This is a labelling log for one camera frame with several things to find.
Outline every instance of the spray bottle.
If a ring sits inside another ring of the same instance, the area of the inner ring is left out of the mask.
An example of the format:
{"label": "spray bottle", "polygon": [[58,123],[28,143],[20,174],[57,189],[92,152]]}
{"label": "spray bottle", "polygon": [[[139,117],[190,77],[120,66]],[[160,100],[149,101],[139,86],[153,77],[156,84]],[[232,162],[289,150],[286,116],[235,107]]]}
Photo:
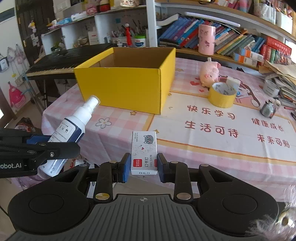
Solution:
{"label": "spray bottle", "polygon": [[[85,125],[99,104],[100,100],[96,96],[90,96],[72,116],[66,117],[61,122],[48,142],[79,142],[85,133]],[[67,159],[48,160],[38,167],[38,175],[43,179],[54,177],[59,174],[66,161]]]}

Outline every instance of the red heart print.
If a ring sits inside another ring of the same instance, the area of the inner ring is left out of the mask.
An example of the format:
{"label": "red heart print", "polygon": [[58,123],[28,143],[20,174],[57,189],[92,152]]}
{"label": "red heart print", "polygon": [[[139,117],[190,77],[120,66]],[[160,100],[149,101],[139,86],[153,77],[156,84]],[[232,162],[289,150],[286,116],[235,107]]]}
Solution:
{"label": "red heart print", "polygon": [[190,81],[190,84],[191,84],[191,85],[199,85],[198,82],[194,82],[194,81]]}

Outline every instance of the tablecloth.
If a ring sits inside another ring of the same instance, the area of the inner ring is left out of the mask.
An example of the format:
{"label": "tablecloth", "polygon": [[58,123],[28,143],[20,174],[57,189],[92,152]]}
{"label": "tablecloth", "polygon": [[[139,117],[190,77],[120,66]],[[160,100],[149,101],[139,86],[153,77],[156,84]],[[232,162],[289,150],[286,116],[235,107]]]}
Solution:
{"label": "tablecloth", "polygon": [[[79,142],[81,154],[96,164],[120,161],[125,152],[131,151],[133,131],[155,130],[157,151],[168,161],[182,161],[192,168],[210,164],[282,201],[285,188],[296,180],[296,122],[290,111],[281,107],[273,119],[262,116],[258,110],[270,99],[262,90],[263,80],[226,67],[220,69],[220,80],[226,76],[240,79],[241,94],[230,109],[213,106],[206,98],[208,89],[199,80],[201,64],[176,58],[175,80],[160,116],[99,106]],[[44,111],[43,134],[51,135],[82,104],[79,87],[75,85]],[[165,119],[172,124],[165,127]],[[160,183],[158,175],[138,177],[173,188],[173,184]],[[192,188],[198,193],[194,183]]]}

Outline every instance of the pink cylinder container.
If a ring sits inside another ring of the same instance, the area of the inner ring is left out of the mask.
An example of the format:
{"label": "pink cylinder container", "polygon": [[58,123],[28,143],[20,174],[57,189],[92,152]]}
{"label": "pink cylinder container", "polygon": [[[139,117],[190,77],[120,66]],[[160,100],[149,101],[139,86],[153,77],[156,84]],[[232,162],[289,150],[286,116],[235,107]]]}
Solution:
{"label": "pink cylinder container", "polygon": [[200,24],[198,30],[198,52],[204,55],[213,55],[215,48],[215,36],[216,27]]}

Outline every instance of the open cardboard box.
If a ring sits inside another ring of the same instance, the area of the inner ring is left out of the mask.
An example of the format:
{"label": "open cardboard box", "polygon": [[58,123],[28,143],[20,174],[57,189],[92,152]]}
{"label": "open cardboard box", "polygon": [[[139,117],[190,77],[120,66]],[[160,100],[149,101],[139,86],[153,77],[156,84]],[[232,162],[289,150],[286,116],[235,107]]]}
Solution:
{"label": "open cardboard box", "polygon": [[74,69],[84,100],[160,114],[175,76],[176,49],[110,48]]}

